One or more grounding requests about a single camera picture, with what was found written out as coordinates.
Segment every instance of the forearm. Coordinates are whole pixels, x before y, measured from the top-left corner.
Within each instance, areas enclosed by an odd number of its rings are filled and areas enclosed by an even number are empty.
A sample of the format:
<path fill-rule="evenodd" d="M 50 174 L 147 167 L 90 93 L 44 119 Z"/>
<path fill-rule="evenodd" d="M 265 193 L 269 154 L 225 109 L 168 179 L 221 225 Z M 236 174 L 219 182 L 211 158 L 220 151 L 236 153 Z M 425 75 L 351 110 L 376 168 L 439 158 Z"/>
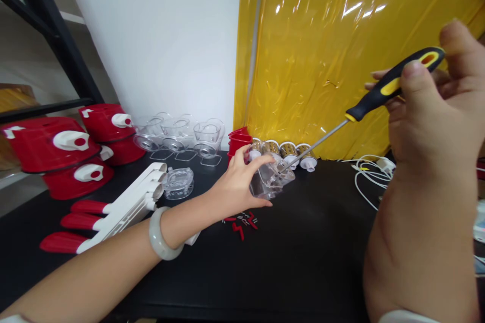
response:
<path fill-rule="evenodd" d="M 178 247 L 214 222 L 202 195 L 162 215 L 167 244 Z M 98 322 L 158 263 L 149 239 L 149 221 L 76 256 L 47 276 L 0 318 L 14 314 L 35 323 Z"/>
<path fill-rule="evenodd" d="M 472 256 L 476 188 L 470 166 L 398 167 L 366 253 L 364 289 L 372 321 L 393 309 L 442 323 L 478 320 Z"/>

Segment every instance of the yellow plastic sheet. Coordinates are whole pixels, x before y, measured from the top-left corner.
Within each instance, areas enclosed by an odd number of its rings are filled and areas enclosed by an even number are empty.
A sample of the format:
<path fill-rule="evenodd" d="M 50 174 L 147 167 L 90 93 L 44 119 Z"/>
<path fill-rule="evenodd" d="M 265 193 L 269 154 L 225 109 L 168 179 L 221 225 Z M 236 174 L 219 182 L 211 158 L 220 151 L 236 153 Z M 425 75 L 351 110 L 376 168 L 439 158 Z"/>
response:
<path fill-rule="evenodd" d="M 240 0 L 236 127 L 242 126 L 246 108 L 248 44 L 256 9 L 247 1 Z M 477 37 L 485 30 L 485 0 L 261 1 L 245 123 L 262 140 L 311 144 L 344 120 L 345 111 L 364 95 L 371 71 L 438 45 L 439 30 L 454 18 L 469 24 Z M 387 113 L 381 107 L 345 126 L 315 154 L 354 158 L 383 155 L 388 148 Z"/>

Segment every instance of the bracelet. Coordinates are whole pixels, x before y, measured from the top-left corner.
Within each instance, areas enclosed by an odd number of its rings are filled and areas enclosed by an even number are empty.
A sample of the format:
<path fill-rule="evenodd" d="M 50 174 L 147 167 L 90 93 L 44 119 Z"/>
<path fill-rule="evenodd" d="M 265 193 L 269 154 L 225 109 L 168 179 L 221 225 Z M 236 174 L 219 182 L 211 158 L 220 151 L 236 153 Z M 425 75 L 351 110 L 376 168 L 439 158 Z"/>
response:
<path fill-rule="evenodd" d="M 170 209 L 170 207 L 161 207 L 157 209 L 152 217 L 150 218 L 150 227 L 149 227 L 149 234 L 150 234 L 150 244 L 152 245 L 152 249 L 162 260 L 173 260 L 175 259 L 183 249 L 183 244 L 181 244 L 177 249 L 171 249 L 162 236 L 162 230 L 160 228 L 160 219 L 162 218 L 162 213 L 166 210 Z"/>

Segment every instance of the screwdriver shaft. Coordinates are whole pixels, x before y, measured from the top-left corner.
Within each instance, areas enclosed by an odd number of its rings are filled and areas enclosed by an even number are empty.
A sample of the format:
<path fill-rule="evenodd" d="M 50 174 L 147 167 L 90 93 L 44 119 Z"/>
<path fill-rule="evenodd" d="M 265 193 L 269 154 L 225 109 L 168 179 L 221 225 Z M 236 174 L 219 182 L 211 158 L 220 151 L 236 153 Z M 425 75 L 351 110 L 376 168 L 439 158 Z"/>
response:
<path fill-rule="evenodd" d="M 326 139 L 328 139 L 331 135 L 333 135 L 334 133 L 336 133 L 338 130 L 340 130 L 342 127 L 344 127 L 344 125 L 349 122 L 349 120 L 345 120 L 343 121 L 340 125 L 338 125 L 335 129 L 333 129 L 332 131 L 330 131 L 328 134 L 326 134 L 324 137 L 322 137 L 320 140 L 318 140 L 315 144 L 313 144 L 312 146 L 310 146 L 310 148 L 308 148 L 307 150 L 305 150 L 304 153 L 300 154 L 295 160 L 293 160 L 291 163 L 289 163 L 286 167 L 284 167 L 282 170 L 280 170 L 278 172 L 278 174 L 281 174 L 283 173 L 286 169 L 288 169 L 289 167 L 291 167 L 293 164 L 295 164 L 297 161 L 299 161 L 301 158 L 303 158 L 306 154 L 308 154 L 309 152 L 311 152 L 313 149 L 315 149 L 318 145 L 320 145 L 322 142 L 324 142 Z"/>

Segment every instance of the metal frame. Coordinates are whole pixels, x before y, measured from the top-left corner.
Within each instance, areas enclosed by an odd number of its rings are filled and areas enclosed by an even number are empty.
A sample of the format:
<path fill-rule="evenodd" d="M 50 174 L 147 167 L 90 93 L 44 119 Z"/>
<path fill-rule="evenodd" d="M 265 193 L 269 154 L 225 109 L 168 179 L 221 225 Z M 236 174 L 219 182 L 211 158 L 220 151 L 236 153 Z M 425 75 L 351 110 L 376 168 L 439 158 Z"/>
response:
<path fill-rule="evenodd" d="M 54 0 L 23 0 L 24 3 L 20 0 L 1 1 L 44 36 L 80 98 L 1 113 L 0 124 L 104 103 Z"/>

